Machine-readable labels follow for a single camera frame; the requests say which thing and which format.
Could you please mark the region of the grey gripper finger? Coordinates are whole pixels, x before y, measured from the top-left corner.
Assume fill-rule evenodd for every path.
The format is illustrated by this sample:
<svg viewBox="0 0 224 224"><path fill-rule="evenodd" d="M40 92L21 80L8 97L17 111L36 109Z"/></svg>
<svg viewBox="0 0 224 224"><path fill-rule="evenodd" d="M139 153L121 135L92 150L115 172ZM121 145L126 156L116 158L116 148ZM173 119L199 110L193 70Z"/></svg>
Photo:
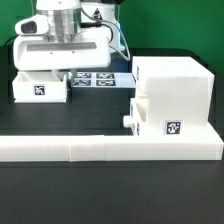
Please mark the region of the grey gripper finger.
<svg viewBox="0 0 224 224"><path fill-rule="evenodd" d="M68 87L72 88L74 85L75 77L77 75L76 69L71 69L68 73Z"/></svg>
<svg viewBox="0 0 224 224"><path fill-rule="evenodd" d="M52 77L54 78L54 81L61 81L60 77L58 76L57 70L52 70L51 74L52 74Z"/></svg>

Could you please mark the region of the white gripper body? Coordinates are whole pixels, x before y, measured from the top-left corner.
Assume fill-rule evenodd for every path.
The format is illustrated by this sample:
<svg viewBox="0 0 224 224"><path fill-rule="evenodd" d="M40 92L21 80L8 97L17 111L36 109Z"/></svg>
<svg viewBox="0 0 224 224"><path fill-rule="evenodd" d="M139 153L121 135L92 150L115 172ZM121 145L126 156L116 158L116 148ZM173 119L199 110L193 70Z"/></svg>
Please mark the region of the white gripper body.
<svg viewBox="0 0 224 224"><path fill-rule="evenodd" d="M13 46L20 71L107 67L111 63L108 39L80 34L71 43L50 43L44 36L19 36Z"/></svg>

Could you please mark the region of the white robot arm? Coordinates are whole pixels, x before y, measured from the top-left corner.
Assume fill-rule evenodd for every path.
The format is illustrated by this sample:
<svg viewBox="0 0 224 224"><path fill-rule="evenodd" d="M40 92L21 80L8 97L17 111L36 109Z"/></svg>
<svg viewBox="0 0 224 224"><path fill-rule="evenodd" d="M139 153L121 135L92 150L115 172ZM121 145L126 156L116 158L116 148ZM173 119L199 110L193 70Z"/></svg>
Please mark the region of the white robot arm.
<svg viewBox="0 0 224 224"><path fill-rule="evenodd" d="M36 13L15 25L14 65L20 72L48 72L60 80L72 78L79 69L107 67L116 52L130 59L115 19L94 16L89 6L111 7L123 0L37 0Z"/></svg>

